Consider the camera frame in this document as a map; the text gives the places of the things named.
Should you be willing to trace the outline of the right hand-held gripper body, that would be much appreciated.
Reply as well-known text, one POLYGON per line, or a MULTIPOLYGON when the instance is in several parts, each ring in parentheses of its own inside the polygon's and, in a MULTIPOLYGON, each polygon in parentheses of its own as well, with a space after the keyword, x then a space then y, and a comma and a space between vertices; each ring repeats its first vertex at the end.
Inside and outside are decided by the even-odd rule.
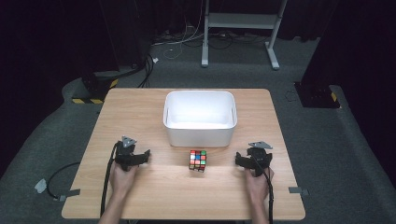
POLYGON ((255 176, 260 176, 263 174, 263 170, 270 166, 272 160, 272 154, 267 153, 267 149, 272 149, 272 147, 263 142, 252 142, 249 143, 249 149, 247 154, 253 160, 253 168, 255 170, 255 176))

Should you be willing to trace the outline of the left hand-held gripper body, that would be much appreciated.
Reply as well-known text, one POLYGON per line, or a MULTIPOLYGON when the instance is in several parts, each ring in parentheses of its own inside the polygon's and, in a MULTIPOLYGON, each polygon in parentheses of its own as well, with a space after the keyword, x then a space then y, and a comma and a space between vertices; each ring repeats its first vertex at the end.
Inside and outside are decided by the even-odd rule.
POLYGON ((135 143, 134 139, 125 135, 117 143, 115 162, 121 166, 123 171, 128 172, 131 166, 136 165, 135 143))

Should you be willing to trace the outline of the multicoloured puzzle cube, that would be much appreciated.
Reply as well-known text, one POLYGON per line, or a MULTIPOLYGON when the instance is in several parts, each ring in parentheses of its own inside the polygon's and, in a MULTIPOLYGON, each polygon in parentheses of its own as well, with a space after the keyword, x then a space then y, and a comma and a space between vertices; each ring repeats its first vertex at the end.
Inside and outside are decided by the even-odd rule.
POLYGON ((207 153, 205 150, 191 150, 189 169, 203 172, 206 168, 207 153))

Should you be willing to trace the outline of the white plastic bin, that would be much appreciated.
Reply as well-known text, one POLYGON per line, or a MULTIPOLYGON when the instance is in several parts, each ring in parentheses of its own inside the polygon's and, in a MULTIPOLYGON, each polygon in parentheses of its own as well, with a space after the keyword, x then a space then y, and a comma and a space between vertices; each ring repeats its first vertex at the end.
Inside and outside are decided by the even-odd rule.
POLYGON ((173 147, 227 147, 237 121, 228 91, 171 91, 165 98, 163 125, 173 147))

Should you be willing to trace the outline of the person's right hand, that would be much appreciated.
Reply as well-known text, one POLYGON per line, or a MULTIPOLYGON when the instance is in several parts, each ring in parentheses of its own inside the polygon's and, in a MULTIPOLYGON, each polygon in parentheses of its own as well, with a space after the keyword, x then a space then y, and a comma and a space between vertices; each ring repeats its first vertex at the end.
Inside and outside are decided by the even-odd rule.
POLYGON ((266 168, 260 176, 254 176, 249 169, 244 170, 247 195, 252 204, 263 204, 264 199, 269 194, 269 184, 267 179, 272 179, 274 172, 271 168, 266 168))

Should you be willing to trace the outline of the person's left hand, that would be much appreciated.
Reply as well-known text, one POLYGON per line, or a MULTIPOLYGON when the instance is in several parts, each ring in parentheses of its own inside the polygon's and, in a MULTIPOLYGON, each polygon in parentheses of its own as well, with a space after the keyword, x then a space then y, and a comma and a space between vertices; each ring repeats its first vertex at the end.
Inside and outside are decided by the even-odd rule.
POLYGON ((130 166, 128 171, 124 171, 119 164, 114 163, 112 165, 110 184, 113 190, 113 197, 123 199, 129 193, 133 186, 137 169, 137 166, 130 166))

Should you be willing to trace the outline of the grey tape strip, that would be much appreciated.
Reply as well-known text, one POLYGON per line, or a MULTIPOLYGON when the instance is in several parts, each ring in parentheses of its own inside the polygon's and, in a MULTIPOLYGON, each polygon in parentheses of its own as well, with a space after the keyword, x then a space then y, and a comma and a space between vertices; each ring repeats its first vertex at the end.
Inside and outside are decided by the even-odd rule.
POLYGON ((79 194, 80 194, 80 189, 72 189, 72 190, 67 191, 65 194, 61 194, 58 197, 58 201, 64 202, 67 198, 78 196, 79 194))
POLYGON ((301 187, 289 187, 289 193, 300 194, 301 196, 308 196, 310 194, 308 189, 302 189, 301 187))

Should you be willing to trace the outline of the black base with hazard tape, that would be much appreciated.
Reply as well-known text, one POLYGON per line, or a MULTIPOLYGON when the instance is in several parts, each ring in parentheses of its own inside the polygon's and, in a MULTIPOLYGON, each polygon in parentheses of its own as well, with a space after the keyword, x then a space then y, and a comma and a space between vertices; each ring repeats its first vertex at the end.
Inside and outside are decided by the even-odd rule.
POLYGON ((83 76, 72 95, 75 104, 102 104, 118 83, 118 71, 94 72, 83 76))
POLYGON ((303 107, 310 108, 339 108, 340 104, 335 93, 329 87, 295 82, 294 88, 303 107))

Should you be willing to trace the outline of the grey tape patch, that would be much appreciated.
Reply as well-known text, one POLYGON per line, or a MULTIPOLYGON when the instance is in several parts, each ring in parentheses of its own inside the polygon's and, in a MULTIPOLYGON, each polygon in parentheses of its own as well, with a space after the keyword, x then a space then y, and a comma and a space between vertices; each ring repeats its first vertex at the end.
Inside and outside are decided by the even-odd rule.
POLYGON ((37 193, 41 194, 47 189, 47 181, 42 178, 35 184, 35 190, 37 193))

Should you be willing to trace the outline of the black curtain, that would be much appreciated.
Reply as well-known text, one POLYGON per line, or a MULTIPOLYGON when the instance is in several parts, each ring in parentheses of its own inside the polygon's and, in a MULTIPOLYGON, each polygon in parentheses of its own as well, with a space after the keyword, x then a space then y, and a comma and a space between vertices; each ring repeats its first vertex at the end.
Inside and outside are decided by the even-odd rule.
POLYGON ((66 83, 144 67, 149 12, 135 0, 0 0, 0 177, 66 83))
POLYGON ((302 82, 342 88, 396 187, 396 0, 338 0, 302 82))

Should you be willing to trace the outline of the grey metal stand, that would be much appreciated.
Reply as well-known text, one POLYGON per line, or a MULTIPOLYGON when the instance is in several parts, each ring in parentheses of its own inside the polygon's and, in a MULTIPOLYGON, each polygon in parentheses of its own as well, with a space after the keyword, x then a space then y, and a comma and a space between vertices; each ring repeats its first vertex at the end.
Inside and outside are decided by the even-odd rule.
POLYGON ((274 70, 280 68, 274 51, 274 44, 278 34, 283 14, 288 0, 281 0, 276 14, 239 14, 239 13, 213 13, 209 9, 210 0, 205 0, 204 39, 202 45, 201 66, 209 65, 208 31, 210 28, 235 28, 271 30, 270 40, 264 43, 270 64, 274 70))

